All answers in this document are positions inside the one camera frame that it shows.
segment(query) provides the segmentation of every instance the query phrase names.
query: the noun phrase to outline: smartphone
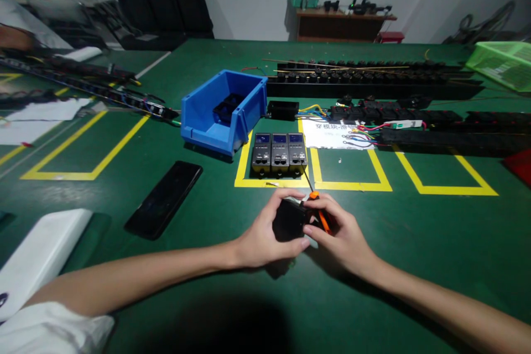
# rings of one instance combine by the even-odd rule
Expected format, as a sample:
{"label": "smartphone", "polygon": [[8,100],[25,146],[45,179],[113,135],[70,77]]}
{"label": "smartphone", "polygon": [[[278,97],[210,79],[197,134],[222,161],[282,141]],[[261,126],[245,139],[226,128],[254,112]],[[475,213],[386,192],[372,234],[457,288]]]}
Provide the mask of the smartphone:
{"label": "smartphone", "polygon": [[199,165],[175,162],[127,221],[126,231],[152,241],[160,237],[202,172]]}

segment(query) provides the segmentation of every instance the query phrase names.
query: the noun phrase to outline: hand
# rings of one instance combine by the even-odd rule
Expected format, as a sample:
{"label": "hand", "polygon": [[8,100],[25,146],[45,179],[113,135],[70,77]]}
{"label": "hand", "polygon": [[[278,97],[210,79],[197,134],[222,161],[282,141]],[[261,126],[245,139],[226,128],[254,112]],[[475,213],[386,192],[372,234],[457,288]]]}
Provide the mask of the hand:
{"label": "hand", "polygon": [[304,205],[311,209],[325,209],[337,221],[340,230],[332,236],[316,226],[306,225],[304,233],[328,249],[348,271],[365,280],[370,279],[376,265],[382,261],[367,244],[354,216],[330,195],[319,196],[321,199],[306,201]]}
{"label": "hand", "polygon": [[275,260],[296,257],[309,246],[307,238],[284,243],[275,238],[273,220],[282,198],[288,196],[303,199],[306,195],[294,189],[277,189],[250,228],[234,241],[239,267],[260,267]]}

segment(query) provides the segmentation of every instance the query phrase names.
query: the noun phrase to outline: orange screwdriver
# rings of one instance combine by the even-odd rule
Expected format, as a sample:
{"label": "orange screwdriver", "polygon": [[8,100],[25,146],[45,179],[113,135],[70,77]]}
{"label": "orange screwdriver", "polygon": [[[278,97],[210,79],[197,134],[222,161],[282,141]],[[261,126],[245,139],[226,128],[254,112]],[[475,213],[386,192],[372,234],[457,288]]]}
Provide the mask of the orange screwdriver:
{"label": "orange screwdriver", "polygon": [[[311,182],[310,182],[310,179],[308,178],[308,174],[306,174],[306,168],[304,168],[304,175],[306,176],[306,180],[308,180],[308,185],[310,185],[310,189],[311,189],[310,197],[308,198],[308,200],[320,199],[319,191],[314,191],[313,187],[311,186]],[[330,227],[332,227],[333,224],[331,222],[331,218],[328,212],[326,210],[319,209],[317,211],[317,214],[319,215],[319,217],[316,217],[319,227],[322,230],[324,230],[327,234],[332,235],[332,230]]]}

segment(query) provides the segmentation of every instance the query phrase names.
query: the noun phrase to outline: green plastic basket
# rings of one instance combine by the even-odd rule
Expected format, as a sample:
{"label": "green plastic basket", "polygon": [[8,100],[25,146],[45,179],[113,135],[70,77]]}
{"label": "green plastic basket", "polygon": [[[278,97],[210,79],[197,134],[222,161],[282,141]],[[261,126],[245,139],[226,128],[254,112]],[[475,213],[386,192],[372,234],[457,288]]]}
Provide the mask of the green plastic basket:
{"label": "green plastic basket", "polygon": [[476,43],[466,63],[482,75],[518,92],[531,91],[531,44],[521,41]]}
{"label": "green plastic basket", "polygon": [[[291,0],[291,5],[295,8],[300,8],[303,3],[303,0]],[[308,5],[306,8],[317,8],[319,0],[308,0]]]}

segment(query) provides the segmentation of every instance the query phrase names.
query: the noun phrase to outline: green workbench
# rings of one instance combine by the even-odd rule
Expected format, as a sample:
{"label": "green workbench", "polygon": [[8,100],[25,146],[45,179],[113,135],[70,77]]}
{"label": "green workbench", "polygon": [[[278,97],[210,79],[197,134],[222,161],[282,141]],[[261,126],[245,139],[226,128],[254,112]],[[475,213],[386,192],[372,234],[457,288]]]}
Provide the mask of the green workbench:
{"label": "green workbench", "polygon": [[[259,66],[270,59],[423,60],[456,64],[470,52],[454,45],[378,45],[189,40],[140,79],[143,88],[180,108],[181,98],[221,69]],[[140,72],[162,54],[112,53],[96,59]],[[16,87],[52,87],[23,76]],[[485,100],[442,103],[430,109],[531,112],[531,101],[486,81]],[[301,107],[330,99],[297,98]],[[94,180],[63,178],[88,173],[141,122],[133,112],[109,112],[45,162],[51,180],[21,179],[92,117],[64,122],[0,165],[3,264],[41,216],[84,207],[95,212],[64,271],[142,253],[207,246],[238,237],[273,192],[236,188],[243,150],[233,162],[187,149],[179,129],[147,120]],[[262,119],[257,131],[296,132],[294,122]],[[0,147],[0,157],[14,147]],[[531,190],[497,158],[405,154],[424,186],[476,187],[478,194],[421,194],[393,151],[375,151],[392,191],[330,190],[358,219],[383,259],[419,277],[469,295],[531,322]],[[378,183],[366,151],[319,150],[323,181]],[[123,225],[176,160],[204,169],[164,234],[151,242]],[[248,165],[245,178],[248,179]],[[312,167],[310,178],[314,177]],[[479,175],[491,189],[482,191]],[[466,347],[426,317],[359,280],[343,275],[322,252],[308,250],[289,272],[273,279],[264,269],[220,273],[166,289],[114,314],[107,352],[165,352],[205,347],[215,337],[277,352],[454,352]]]}

